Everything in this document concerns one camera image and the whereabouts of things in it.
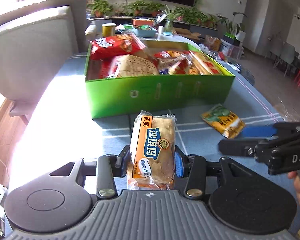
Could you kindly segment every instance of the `orange label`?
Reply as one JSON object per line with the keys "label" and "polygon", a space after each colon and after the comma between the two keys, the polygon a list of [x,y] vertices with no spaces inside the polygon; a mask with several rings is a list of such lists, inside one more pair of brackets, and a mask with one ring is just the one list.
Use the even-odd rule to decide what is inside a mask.
{"label": "orange label", "polygon": [[145,178],[151,175],[148,158],[144,154],[147,129],[152,126],[152,116],[143,115],[138,136],[136,157],[133,164],[133,178]]}

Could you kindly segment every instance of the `green cardboard box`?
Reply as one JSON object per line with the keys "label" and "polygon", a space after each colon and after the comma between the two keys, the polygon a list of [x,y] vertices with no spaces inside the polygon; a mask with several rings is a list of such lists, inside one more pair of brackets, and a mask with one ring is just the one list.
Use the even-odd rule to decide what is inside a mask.
{"label": "green cardboard box", "polygon": [[[169,49],[199,51],[184,42],[144,42],[152,53]],[[223,103],[234,80],[234,75],[220,64],[223,76],[159,75],[97,79],[100,61],[90,60],[90,50],[91,47],[85,65],[85,84],[92,118]]]}

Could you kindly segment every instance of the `gray ribbed platform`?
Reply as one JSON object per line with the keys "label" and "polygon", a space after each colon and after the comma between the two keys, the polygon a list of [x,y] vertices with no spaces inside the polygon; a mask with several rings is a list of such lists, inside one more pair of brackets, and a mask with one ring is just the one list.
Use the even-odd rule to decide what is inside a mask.
{"label": "gray ribbed platform", "polygon": [[293,240],[295,238],[286,230],[267,236],[236,232],[217,221],[203,202],[183,198],[176,190],[124,190],[116,199],[99,201],[91,214],[73,228],[49,235],[15,230],[6,239]]}

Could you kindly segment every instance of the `wooden floor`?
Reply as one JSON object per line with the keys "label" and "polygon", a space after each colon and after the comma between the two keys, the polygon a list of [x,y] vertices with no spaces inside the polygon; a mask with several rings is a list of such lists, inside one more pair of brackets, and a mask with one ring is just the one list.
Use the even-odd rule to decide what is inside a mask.
{"label": "wooden floor", "polygon": [[[10,102],[5,102],[0,110],[0,159],[10,169],[13,150],[21,139],[26,125],[19,116],[9,116]],[[0,161],[0,184],[8,187],[9,176]]]}

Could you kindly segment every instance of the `gray sofa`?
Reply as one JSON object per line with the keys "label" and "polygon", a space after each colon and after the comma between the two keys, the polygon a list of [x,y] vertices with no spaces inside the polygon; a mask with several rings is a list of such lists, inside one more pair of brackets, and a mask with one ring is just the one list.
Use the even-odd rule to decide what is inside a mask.
{"label": "gray sofa", "polygon": [[25,0],[0,14],[0,93],[13,101],[10,116],[31,115],[64,61],[87,51],[85,11],[86,0]]}

